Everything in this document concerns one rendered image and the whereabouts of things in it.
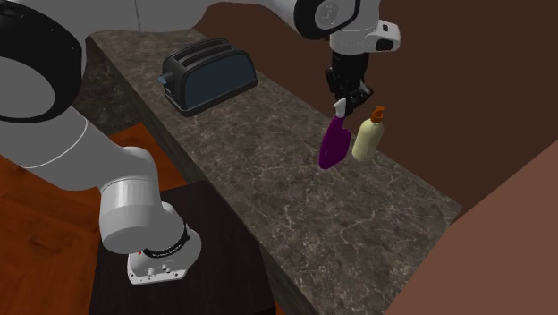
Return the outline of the cream pump bottle orange cap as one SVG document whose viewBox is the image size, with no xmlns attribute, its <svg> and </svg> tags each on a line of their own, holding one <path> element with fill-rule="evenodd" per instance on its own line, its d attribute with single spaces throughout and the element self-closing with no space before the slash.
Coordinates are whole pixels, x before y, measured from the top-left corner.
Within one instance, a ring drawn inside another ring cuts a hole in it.
<svg viewBox="0 0 558 315">
<path fill-rule="evenodd" d="M 358 161 L 367 161 L 373 158 L 380 140 L 384 134 L 385 108 L 377 106 L 376 110 L 359 127 L 359 131 L 352 147 L 351 154 Z"/>
</svg>

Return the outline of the purple spray bottle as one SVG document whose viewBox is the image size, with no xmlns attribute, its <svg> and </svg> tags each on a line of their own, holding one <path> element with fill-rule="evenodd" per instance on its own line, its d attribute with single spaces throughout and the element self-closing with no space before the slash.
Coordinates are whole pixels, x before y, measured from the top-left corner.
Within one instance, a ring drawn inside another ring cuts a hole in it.
<svg viewBox="0 0 558 315">
<path fill-rule="evenodd" d="M 335 114 L 323 136 L 318 155 L 318 166 L 328 169 L 342 162 L 351 142 L 351 132 L 343 127 L 345 120 L 346 98 L 334 103 Z"/>
</svg>

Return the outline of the dark robot stand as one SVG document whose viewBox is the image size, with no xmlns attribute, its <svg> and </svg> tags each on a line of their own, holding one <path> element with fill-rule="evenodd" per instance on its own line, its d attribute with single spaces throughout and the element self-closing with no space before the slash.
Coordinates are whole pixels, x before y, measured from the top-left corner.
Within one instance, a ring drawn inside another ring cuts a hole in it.
<svg viewBox="0 0 558 315">
<path fill-rule="evenodd" d="M 207 181 L 163 191 L 201 238 L 181 280 L 133 285 L 127 258 L 99 248 L 89 315 L 276 315 L 258 242 Z"/>
</svg>

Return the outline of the black toaster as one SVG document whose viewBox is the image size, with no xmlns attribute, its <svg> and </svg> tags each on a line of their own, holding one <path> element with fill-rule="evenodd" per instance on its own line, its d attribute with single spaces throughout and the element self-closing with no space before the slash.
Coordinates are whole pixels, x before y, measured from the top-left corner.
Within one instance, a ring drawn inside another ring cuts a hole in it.
<svg viewBox="0 0 558 315">
<path fill-rule="evenodd" d="M 186 117 L 258 85 L 249 54 L 225 38 L 206 38 L 170 54 L 157 80 L 165 98 Z"/>
</svg>

